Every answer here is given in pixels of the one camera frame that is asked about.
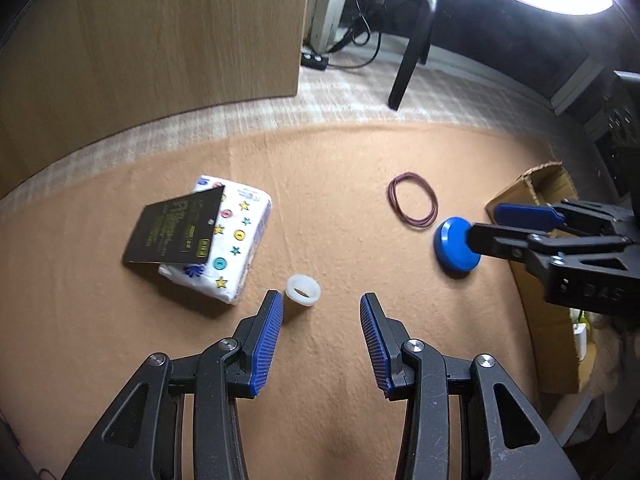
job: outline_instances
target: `brown fabric surface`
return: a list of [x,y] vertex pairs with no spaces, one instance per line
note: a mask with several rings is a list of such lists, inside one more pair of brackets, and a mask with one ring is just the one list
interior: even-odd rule
[[[311,309],[286,303],[267,385],[239,401],[249,476],[393,478],[404,402],[376,388],[361,294],[376,292],[388,316],[444,354],[495,355],[529,397],[535,370],[508,264],[484,258],[468,278],[447,277],[435,227],[401,224],[386,184],[415,171],[438,194],[438,222],[485,221],[497,192],[549,158],[539,141],[468,127],[334,124],[201,143],[80,181],[0,223],[0,407],[34,467],[61,476],[148,354],[201,352],[299,272],[318,280],[322,298]],[[188,192],[201,173],[273,198],[234,307],[120,263],[142,207]],[[398,195],[409,215],[428,211],[412,184]],[[454,442],[454,478],[459,452]]]

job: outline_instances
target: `floor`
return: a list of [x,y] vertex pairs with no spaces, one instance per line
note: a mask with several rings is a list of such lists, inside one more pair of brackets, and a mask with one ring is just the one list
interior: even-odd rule
[[399,111],[393,112],[386,99],[397,70],[397,64],[382,60],[354,71],[302,68],[295,97],[203,108],[130,128],[62,158],[18,186],[0,200],[0,219],[80,178],[143,155],[254,130],[333,121],[455,123],[539,136],[564,162],[581,198],[612,200],[604,167],[571,118],[557,118],[519,94],[420,67]]

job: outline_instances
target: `blue disc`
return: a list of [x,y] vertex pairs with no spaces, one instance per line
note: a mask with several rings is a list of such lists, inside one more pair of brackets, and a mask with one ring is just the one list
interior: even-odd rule
[[454,272],[469,272],[478,265],[480,254],[471,252],[466,244],[466,232],[471,224],[452,216],[438,226],[433,236],[433,249],[441,266]]

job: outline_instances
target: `black card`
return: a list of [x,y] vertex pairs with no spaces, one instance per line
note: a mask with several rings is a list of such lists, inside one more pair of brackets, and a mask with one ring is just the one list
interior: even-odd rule
[[146,206],[131,234],[123,262],[204,264],[225,187]]

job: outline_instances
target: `white ring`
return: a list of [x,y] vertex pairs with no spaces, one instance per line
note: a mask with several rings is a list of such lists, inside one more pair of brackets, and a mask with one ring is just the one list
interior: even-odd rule
[[294,274],[287,280],[285,294],[303,306],[314,306],[320,299],[320,285],[313,278],[304,274]]

